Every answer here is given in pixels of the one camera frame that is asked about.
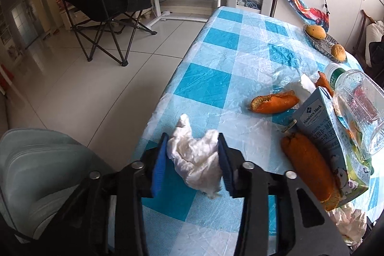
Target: blue checkered tablecloth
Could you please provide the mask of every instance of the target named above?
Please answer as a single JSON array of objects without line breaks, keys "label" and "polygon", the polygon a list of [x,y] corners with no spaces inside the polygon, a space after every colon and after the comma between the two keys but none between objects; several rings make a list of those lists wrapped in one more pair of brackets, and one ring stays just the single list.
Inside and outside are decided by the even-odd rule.
[{"label": "blue checkered tablecloth", "polygon": [[[171,135],[180,115],[186,113],[195,138],[217,129],[246,160],[283,174],[291,165],[280,148],[280,130],[288,124],[292,110],[261,115],[249,111],[249,103],[258,95],[279,92],[302,74],[315,78],[329,63],[301,28],[240,9],[218,8],[168,83],[132,159],[157,146],[163,132]],[[350,54],[343,66],[361,69]],[[379,194],[384,171],[378,165],[384,164],[383,156],[377,155],[372,163],[375,174],[370,188],[355,204],[375,220],[384,206],[384,195]],[[243,200],[232,199],[223,184],[220,193],[220,198],[210,200],[187,187],[168,160],[162,191],[155,199],[143,199],[150,255],[233,255]],[[273,197],[269,232],[269,253],[273,253]]]}]

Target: white pillow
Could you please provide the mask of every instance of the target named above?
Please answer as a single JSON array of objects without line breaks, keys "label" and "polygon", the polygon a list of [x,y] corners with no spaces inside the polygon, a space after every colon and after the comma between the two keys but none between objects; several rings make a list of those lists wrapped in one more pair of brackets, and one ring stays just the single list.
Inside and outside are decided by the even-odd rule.
[{"label": "white pillow", "polygon": [[366,44],[365,44],[365,62],[369,67],[371,65],[371,56],[369,54],[369,44],[372,42],[381,42],[381,37],[384,35],[384,23],[377,21],[377,24],[372,23],[367,26]]}]

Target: black camping chair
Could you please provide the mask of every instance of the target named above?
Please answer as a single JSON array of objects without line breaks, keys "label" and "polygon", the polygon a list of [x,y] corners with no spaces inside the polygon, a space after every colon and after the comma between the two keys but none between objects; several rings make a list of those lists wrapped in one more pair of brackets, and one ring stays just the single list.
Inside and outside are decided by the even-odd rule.
[{"label": "black camping chair", "polygon": [[[71,3],[73,6],[81,10],[83,13],[85,13],[89,17],[89,19],[77,24],[73,24],[70,13],[68,12],[66,2]],[[127,61],[128,53],[131,48],[131,44],[132,44],[136,29],[143,30],[152,35],[157,34],[157,32],[150,30],[149,28],[147,28],[146,26],[144,26],[142,23],[139,22],[143,10],[151,8],[152,4],[150,0],[63,0],[63,3],[64,3],[65,11],[68,15],[68,19],[72,26],[72,29],[74,30],[74,33],[77,37],[77,40],[79,41],[81,49],[83,50],[88,61],[91,61],[93,59],[93,55],[95,53],[96,47],[98,47],[100,48],[100,50],[102,50],[107,55],[109,55],[112,59],[116,60],[120,65],[125,67],[126,65],[128,65],[128,61]],[[134,19],[133,16],[138,11],[139,11],[139,16],[137,17],[137,19]],[[120,20],[115,19],[115,17],[121,14],[125,14],[128,18],[120,19]],[[100,24],[93,25],[93,26],[84,26],[84,24],[88,23],[89,21],[100,22]],[[113,30],[111,23],[119,23],[122,25],[122,28],[116,32]],[[127,52],[125,56],[123,56],[119,43],[116,39],[116,35],[121,34],[125,26],[133,27],[133,31],[128,44]],[[86,29],[96,30],[96,36],[94,40],[91,40],[87,35],[85,35],[82,32],[82,30],[86,30]],[[113,41],[116,44],[116,48],[119,52],[121,60],[116,58],[114,55],[110,54],[107,50],[105,50],[103,47],[99,45],[99,41],[104,32],[110,32],[112,34]],[[89,56],[84,49],[84,46],[80,40],[79,34],[85,37],[88,41],[90,41],[93,44]]]}]

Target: floor tile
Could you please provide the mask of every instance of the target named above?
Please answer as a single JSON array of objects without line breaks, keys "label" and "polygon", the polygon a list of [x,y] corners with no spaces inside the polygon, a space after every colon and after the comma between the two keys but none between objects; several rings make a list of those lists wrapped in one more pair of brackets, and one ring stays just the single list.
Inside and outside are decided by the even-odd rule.
[{"label": "floor tile", "polygon": [[155,51],[159,55],[183,58],[204,22],[184,21]]},{"label": "floor tile", "polygon": [[[82,31],[89,38],[94,39],[96,32],[93,30],[84,30]],[[91,48],[91,42],[87,41],[83,36],[79,35],[81,42],[84,48]],[[60,32],[56,35],[51,35],[44,43],[50,48],[80,48],[81,45],[76,38],[74,31],[66,30],[63,27],[60,27]]]},{"label": "floor tile", "polygon": [[43,128],[45,126],[23,94],[17,94],[12,88],[7,90],[6,114],[8,128]]},{"label": "floor tile", "polygon": [[195,14],[195,13],[193,13],[193,14],[190,15],[190,17],[191,18],[209,19],[210,16],[207,16],[205,14]]},{"label": "floor tile", "polygon": [[[141,23],[146,25],[154,17],[150,19],[142,19]],[[156,31],[156,35],[151,35],[142,30],[136,30],[133,38],[131,51],[154,53],[155,50],[183,23],[182,20],[158,21],[152,26],[152,30]],[[116,36],[121,50],[127,50],[129,40],[132,34],[132,27],[126,27],[120,35]],[[113,41],[112,35],[107,33],[102,36],[100,46],[107,49],[117,49]]]},{"label": "floor tile", "polygon": [[181,59],[152,55],[126,87],[89,148],[115,169],[125,166]]},{"label": "floor tile", "polygon": [[[115,50],[109,52],[118,56]],[[131,52],[126,67],[100,50],[91,62],[78,58],[40,105],[39,118],[48,129],[88,145],[109,109],[149,57]]]},{"label": "floor tile", "polygon": [[55,82],[79,57],[85,58],[80,48],[47,48],[34,43],[34,47],[28,49],[22,62],[13,70],[14,83],[37,110]]}]

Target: gray chair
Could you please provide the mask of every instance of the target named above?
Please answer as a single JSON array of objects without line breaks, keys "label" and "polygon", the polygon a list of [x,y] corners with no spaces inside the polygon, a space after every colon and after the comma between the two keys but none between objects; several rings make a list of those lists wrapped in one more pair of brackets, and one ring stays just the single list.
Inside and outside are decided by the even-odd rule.
[{"label": "gray chair", "polygon": [[91,150],[65,134],[9,130],[0,141],[0,213],[8,226],[37,239],[91,171],[113,172]]}]

